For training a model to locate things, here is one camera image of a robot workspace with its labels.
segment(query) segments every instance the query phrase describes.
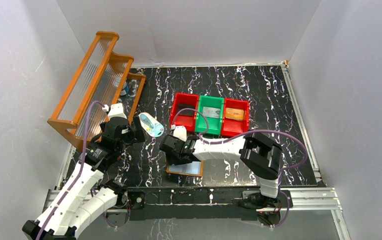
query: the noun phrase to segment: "black marble table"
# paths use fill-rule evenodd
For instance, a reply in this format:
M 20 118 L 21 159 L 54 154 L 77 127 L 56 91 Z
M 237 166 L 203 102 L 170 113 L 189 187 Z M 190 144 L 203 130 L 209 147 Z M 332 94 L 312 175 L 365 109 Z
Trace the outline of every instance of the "black marble table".
M 137 68 L 131 72 L 147 76 L 137 113 L 147 112 L 168 128 L 175 93 L 190 93 L 245 100 L 250 103 L 250 129 L 278 130 L 303 142 L 291 98 L 280 66 L 211 66 Z M 128 83 L 128 96 L 119 98 L 130 111 L 137 83 Z M 167 133 L 158 138 L 147 135 L 145 143 L 129 146 L 121 161 L 111 166 L 103 183 L 115 178 L 128 187 L 244 187 L 256 186 L 256 176 L 242 162 L 212 160 L 204 163 L 202 177 L 169 174 L 165 155 L 158 147 Z M 270 135 L 283 148 L 282 166 L 302 159 L 296 143 L 282 136 Z M 70 164 L 69 176 L 74 168 Z M 282 186 L 317 185 L 310 162 L 285 171 Z

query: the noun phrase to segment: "item in bin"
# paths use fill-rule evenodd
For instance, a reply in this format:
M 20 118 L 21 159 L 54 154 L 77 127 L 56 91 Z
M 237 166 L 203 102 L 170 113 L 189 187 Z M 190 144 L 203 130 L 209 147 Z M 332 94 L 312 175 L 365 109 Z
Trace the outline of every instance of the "item in bin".
M 182 110 L 182 109 L 194 109 L 195 106 L 192 106 L 192 105 L 188 105 L 188 104 L 183 104 L 183 103 L 179 103 L 178 104 L 178 111 Z M 194 116 L 194 112 L 191 111 L 191 110 L 185 110 L 185 111 L 182 111 L 181 113 L 179 113 L 179 115 L 183 115 L 183 116 Z
M 220 118 L 220 109 L 215 107 L 203 107 L 203 115 L 207 118 Z
M 227 107 L 225 118 L 242 121 L 244 120 L 244 113 L 245 111 L 242 109 Z
M 150 114 L 143 112 L 139 114 L 139 120 L 141 120 L 141 125 L 144 130 L 151 137 L 159 137 L 164 132 L 164 127 L 156 119 L 154 119 Z

